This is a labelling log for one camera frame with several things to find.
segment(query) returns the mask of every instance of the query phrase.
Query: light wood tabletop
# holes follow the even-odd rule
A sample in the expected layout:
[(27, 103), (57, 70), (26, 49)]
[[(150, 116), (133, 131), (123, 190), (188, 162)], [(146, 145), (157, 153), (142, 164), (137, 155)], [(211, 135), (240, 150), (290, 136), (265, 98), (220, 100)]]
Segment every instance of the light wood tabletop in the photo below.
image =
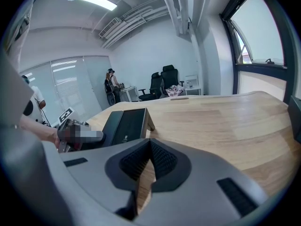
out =
[[(301, 145), (293, 139), (287, 105), (265, 92), (230, 97), (183, 96), (121, 102), (91, 118), (102, 130), (112, 111), (147, 108), (156, 126), (146, 137), (161, 138), (224, 158), (271, 196), (294, 176)], [(151, 162), (141, 175), (138, 211), (150, 199), (155, 180)]]

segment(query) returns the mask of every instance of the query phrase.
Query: black-and-white sign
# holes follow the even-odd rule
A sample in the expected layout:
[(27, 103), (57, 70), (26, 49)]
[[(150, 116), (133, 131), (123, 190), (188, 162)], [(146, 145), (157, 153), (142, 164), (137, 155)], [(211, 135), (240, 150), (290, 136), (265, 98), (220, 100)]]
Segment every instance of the black-and-white sign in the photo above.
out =
[(69, 107), (61, 116), (58, 118), (59, 124), (61, 125), (72, 113), (74, 110)]

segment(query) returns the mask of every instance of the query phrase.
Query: air conditioning vent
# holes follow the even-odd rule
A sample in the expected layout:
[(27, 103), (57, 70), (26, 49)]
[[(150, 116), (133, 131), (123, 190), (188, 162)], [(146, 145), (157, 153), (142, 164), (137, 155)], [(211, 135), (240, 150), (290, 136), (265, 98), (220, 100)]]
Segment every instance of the air conditioning vent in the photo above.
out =
[(121, 20), (119, 18), (114, 18), (112, 21), (109, 22), (108, 25), (99, 33), (99, 37), (105, 38), (106, 35), (108, 35), (114, 28), (116, 28), (121, 23)]

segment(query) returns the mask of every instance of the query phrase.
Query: dark window frame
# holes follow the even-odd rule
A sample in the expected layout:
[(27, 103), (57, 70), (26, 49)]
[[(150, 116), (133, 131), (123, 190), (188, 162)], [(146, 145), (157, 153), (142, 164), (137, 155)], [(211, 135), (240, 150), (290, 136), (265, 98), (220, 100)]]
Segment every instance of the dark window frame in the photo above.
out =
[(230, 43), (230, 49), (232, 53), (233, 61), (233, 94), (238, 93), (238, 72), (246, 71), (252, 73), (259, 73), (274, 78), (278, 78), (286, 81), (285, 95), (283, 102), (289, 103), (291, 95), (294, 95), (297, 79), (295, 71), (297, 65), (297, 57), (295, 54), (295, 45), (293, 35), (290, 29), (288, 16), (277, 0), (264, 0), (267, 4), (278, 29), (279, 36), (282, 43), (284, 66), (279, 65), (267, 65), (267, 64), (238, 64), (238, 44), (234, 42), (233, 36), (231, 35), (230, 19), (240, 6), (246, 0), (230, 0), (224, 11), (220, 14), (220, 18), (226, 30), (228, 40)]

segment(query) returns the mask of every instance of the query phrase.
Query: woman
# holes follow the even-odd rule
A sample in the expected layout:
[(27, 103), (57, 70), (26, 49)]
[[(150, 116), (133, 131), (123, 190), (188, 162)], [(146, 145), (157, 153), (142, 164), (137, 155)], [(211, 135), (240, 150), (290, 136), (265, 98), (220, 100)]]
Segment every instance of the woman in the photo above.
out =
[(120, 102), (120, 87), (121, 85), (117, 82), (116, 76), (114, 75), (115, 71), (113, 69), (108, 69), (108, 72), (105, 76), (106, 80), (114, 86), (114, 91), (113, 94), (115, 96), (115, 102), (119, 103)]

